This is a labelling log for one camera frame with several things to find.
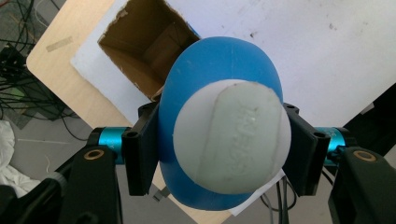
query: cardboard box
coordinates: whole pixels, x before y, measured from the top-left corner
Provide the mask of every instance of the cardboard box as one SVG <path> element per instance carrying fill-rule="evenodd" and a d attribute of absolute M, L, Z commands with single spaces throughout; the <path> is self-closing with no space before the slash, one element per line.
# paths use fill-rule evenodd
<path fill-rule="evenodd" d="M 162 0 L 130 0 L 99 40 L 111 61 L 153 99 L 181 52 L 199 38 Z"/>

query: white cloth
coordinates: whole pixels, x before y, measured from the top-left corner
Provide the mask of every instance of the white cloth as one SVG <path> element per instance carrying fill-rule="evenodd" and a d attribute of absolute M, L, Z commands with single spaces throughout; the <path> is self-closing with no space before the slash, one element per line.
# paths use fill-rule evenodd
<path fill-rule="evenodd" d="M 18 197 L 35 188 L 40 181 L 33 180 L 9 165 L 14 154 L 15 137 L 8 121 L 0 120 L 0 185 L 15 189 Z"/>

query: white cap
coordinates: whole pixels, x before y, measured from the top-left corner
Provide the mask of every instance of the white cap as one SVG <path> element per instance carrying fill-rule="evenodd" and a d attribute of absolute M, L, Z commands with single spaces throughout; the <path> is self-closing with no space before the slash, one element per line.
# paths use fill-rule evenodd
<path fill-rule="evenodd" d="M 196 92 L 181 108 L 173 135 L 186 175 L 223 194 L 252 192 L 271 180 L 290 139 L 289 118 L 274 91 L 239 79 Z"/>

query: floor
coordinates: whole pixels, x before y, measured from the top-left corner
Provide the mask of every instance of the floor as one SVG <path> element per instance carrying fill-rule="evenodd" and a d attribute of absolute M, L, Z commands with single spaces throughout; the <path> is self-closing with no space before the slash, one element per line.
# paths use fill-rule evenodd
<path fill-rule="evenodd" d="M 42 22 L 49 24 L 61 7 L 63 0 L 36 1 L 38 14 Z M 70 131 L 80 137 L 88 137 L 92 130 L 83 120 L 66 118 L 65 122 Z M 74 138 L 58 119 L 55 121 L 31 119 L 20 130 L 13 125 L 16 145 L 15 154 L 11 164 L 24 174 L 34 178 L 43 179 L 48 172 L 55 170 L 70 156 L 85 145 L 85 142 Z M 123 166 L 117 167 L 124 223 L 194 223 L 169 199 L 162 199 L 157 203 L 152 199 L 157 191 L 153 187 L 150 195 L 146 197 L 130 197 L 127 193 L 126 175 Z M 299 198 L 294 208 L 289 210 L 290 223 L 332 223 L 327 201 L 331 185 L 322 176 L 316 196 Z M 268 196 L 273 206 L 276 207 L 276 191 L 271 188 Z M 230 217 L 226 224 L 236 223 L 270 223 L 269 209 L 259 199 L 237 217 Z M 277 213 L 274 212 L 274 223 L 277 223 Z"/>

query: blue ball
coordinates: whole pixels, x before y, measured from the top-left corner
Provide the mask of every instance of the blue ball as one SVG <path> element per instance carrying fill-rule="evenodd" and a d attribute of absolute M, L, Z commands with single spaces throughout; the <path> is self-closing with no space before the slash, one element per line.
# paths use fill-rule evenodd
<path fill-rule="evenodd" d="M 159 107 L 160 165 L 166 186 L 175 198 L 196 209 L 230 209 L 253 193 L 219 194 L 202 188 L 183 172 L 174 151 L 173 132 L 181 107 L 202 87 L 224 79 L 261 83 L 273 89 L 283 103 L 274 65 L 251 43 L 231 37 L 210 37 L 192 44 L 177 58 L 165 81 Z"/>

